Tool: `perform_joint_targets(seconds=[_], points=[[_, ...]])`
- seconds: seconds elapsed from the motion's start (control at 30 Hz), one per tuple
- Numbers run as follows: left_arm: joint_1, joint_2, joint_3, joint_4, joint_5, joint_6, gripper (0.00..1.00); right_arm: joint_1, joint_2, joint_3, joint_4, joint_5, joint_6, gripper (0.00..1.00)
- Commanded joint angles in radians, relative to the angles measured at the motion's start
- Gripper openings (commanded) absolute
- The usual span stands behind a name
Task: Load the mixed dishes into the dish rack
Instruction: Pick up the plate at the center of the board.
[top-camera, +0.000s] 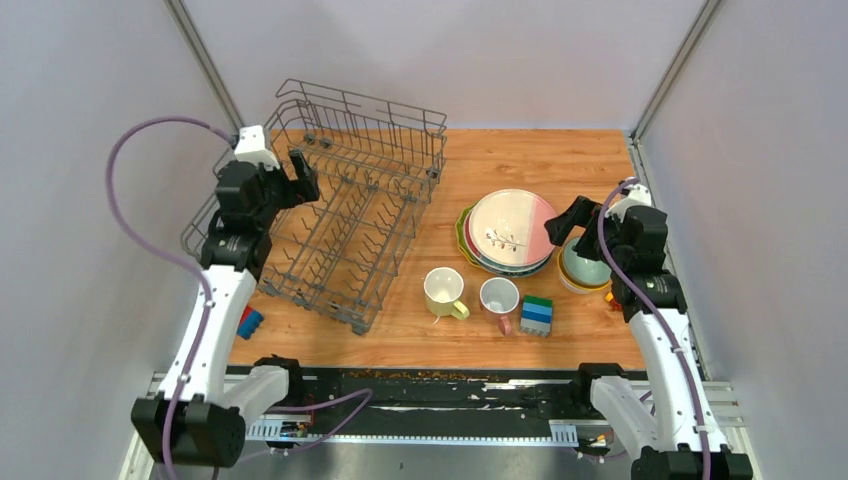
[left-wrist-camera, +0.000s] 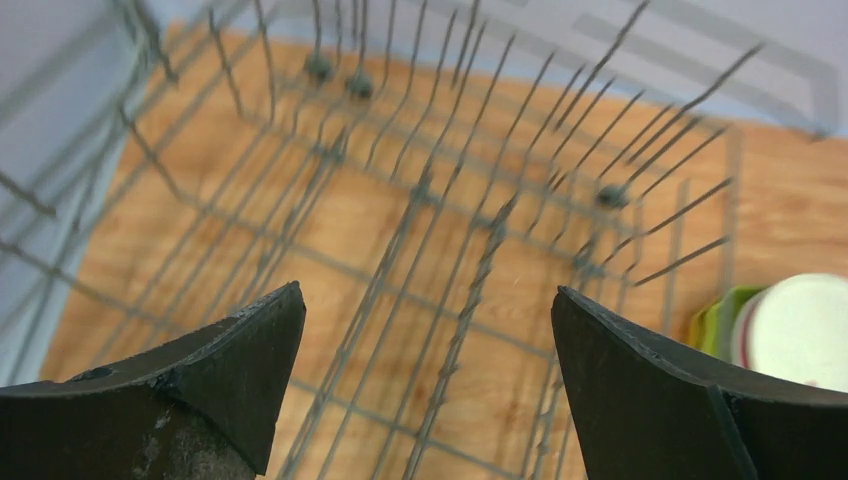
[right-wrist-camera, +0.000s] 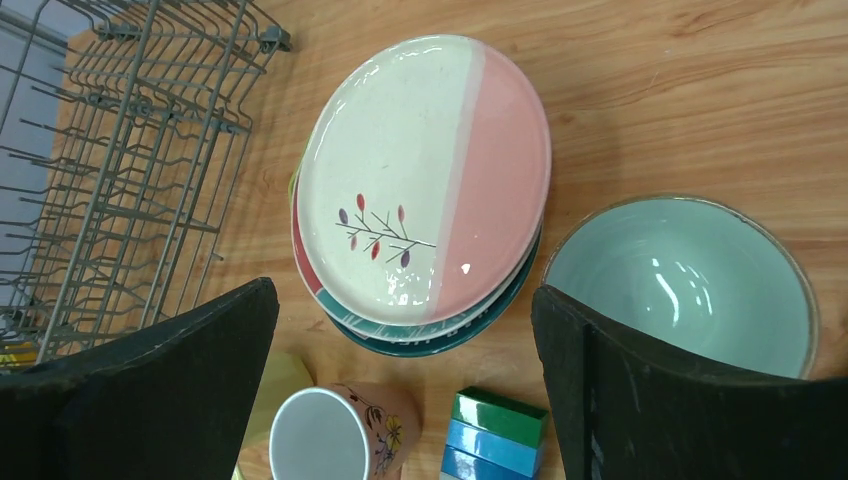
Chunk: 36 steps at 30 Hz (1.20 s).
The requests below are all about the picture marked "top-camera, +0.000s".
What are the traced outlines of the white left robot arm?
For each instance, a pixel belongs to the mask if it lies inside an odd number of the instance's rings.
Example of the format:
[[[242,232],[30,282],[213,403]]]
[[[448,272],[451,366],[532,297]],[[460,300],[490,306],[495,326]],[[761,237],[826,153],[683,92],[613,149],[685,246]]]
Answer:
[[[154,461],[230,468],[246,430],[276,407],[298,411],[306,400],[298,361],[272,355],[225,388],[228,358],[244,311],[269,256],[270,229],[283,209],[320,197],[316,171],[299,148],[288,152],[296,177],[283,167],[240,160],[218,175],[218,208],[201,247],[201,283],[177,356],[155,395],[139,398],[131,422]]]

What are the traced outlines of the red and teal floral plate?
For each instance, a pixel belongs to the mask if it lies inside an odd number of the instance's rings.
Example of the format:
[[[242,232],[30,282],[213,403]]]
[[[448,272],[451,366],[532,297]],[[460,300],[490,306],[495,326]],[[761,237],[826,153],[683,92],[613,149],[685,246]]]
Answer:
[[[503,265],[498,264],[497,262],[489,260],[487,257],[485,257],[482,253],[479,252],[479,249],[476,247],[476,245],[473,243],[473,241],[470,238],[469,227],[468,227],[468,217],[469,216],[470,216],[470,213],[467,216],[467,219],[466,219],[466,222],[465,222],[465,238],[466,238],[466,241],[467,241],[467,246],[468,246],[469,250],[471,251],[471,253],[479,261],[485,262],[488,265],[498,267],[498,268],[503,268],[503,269],[510,268],[510,266],[503,266]]]

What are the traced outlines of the cream and pink plate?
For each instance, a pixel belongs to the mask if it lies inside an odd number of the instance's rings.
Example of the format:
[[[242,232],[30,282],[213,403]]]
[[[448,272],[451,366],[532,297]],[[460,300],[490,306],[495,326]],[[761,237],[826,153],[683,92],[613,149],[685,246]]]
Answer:
[[[485,195],[468,217],[470,238],[479,252],[503,266],[535,264],[554,251],[544,222],[556,216],[540,195],[503,189]]]

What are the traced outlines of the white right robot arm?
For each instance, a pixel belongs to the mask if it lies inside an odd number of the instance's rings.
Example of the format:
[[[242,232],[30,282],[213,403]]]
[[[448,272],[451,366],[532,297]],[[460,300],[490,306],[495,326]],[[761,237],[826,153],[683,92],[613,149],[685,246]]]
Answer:
[[[553,244],[611,268],[611,293],[639,345],[653,401],[643,403],[619,365],[584,363],[571,403],[608,421],[633,479],[751,479],[751,460],[732,450],[698,373],[683,290],[664,266],[666,218],[645,200],[606,208],[579,196],[546,221]]]

